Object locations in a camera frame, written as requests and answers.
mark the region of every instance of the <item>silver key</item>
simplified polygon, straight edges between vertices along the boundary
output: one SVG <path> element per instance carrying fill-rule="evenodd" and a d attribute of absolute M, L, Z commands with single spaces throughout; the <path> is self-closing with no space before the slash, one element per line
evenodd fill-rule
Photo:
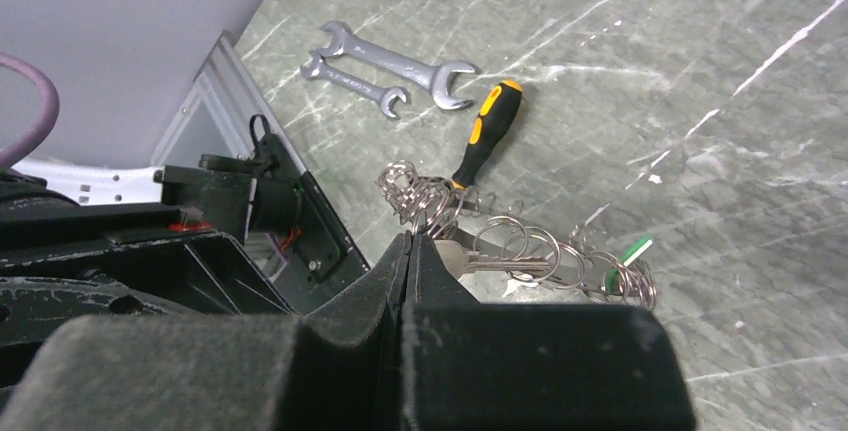
<path fill-rule="evenodd" d="M 438 239 L 436 250 L 445 263 L 451 276 L 459 278 L 463 274 L 475 271 L 513 271 L 517 273 L 540 274 L 550 271 L 551 263 L 545 258 L 501 258 L 486 256 L 463 248 L 456 241 Z"/>

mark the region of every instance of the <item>cable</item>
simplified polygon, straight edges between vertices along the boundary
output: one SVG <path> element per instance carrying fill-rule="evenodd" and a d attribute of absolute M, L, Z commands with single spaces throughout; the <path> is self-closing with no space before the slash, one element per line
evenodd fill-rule
<path fill-rule="evenodd" d="M 59 117 L 59 93 L 50 78 L 22 59 L 0 52 L 0 67 L 9 68 L 32 81 L 44 103 L 35 126 L 16 142 L 0 149 L 0 171 L 5 171 L 33 152 L 53 130 Z"/>

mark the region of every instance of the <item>wrench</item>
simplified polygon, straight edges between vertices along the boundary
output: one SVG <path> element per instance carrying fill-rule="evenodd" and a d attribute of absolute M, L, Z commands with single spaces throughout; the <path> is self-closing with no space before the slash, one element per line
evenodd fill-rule
<path fill-rule="evenodd" d="M 330 21 L 321 26 L 321 31 L 333 35 L 329 46 L 317 50 L 323 57 L 347 54 L 379 66 L 429 91 L 433 102 L 442 109 L 463 109 L 474 103 L 472 99 L 457 98 L 450 94 L 450 86 L 456 73 L 479 71 L 471 63 L 448 61 L 439 66 L 430 66 L 357 37 L 350 27 L 341 21 Z"/>
<path fill-rule="evenodd" d="M 312 62 L 300 67 L 300 74 L 312 81 L 313 79 L 326 79 L 332 83 L 338 84 L 355 93 L 376 102 L 380 105 L 380 111 L 391 119 L 398 119 L 398 115 L 392 111 L 392 105 L 400 99 L 404 103 L 409 102 L 409 93 L 403 88 L 392 86 L 391 88 L 381 88 L 371 83 L 351 76 L 344 71 L 332 68 L 324 62 L 324 58 L 317 51 L 310 51 Z"/>

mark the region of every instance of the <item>screwdriver handle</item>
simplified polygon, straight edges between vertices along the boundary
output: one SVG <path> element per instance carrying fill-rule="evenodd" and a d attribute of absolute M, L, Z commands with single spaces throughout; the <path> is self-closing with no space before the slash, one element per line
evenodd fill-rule
<path fill-rule="evenodd" d="M 522 93 L 521 85 L 512 80 L 501 81 L 489 93 L 474 120 L 462 163 L 453 173 L 454 187 L 466 189 L 474 184 L 480 168 L 515 120 Z"/>

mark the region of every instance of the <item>small wrench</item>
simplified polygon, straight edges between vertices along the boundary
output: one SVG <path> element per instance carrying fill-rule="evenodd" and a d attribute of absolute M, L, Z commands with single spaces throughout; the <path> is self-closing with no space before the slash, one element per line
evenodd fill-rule
<path fill-rule="evenodd" d="M 398 119 L 398 115 L 392 111 L 392 105 L 400 99 L 404 103 L 409 102 L 409 93 L 397 86 L 391 88 L 381 88 L 371 83 L 351 76 L 344 71 L 332 68 L 324 62 L 324 58 L 317 51 L 310 51 L 312 62 L 300 67 L 300 74 L 308 79 L 326 79 L 339 86 L 345 87 L 353 92 L 376 102 L 380 105 L 380 111 L 391 119 Z"/>
<path fill-rule="evenodd" d="M 317 50 L 325 58 L 347 54 L 380 66 L 429 91 L 433 102 L 442 109 L 463 109 L 474 103 L 472 99 L 457 98 L 450 94 L 456 73 L 478 72 L 477 67 L 471 63 L 448 61 L 439 66 L 430 66 L 359 38 L 341 21 L 330 21 L 321 26 L 321 31 L 333 35 L 329 46 Z"/>

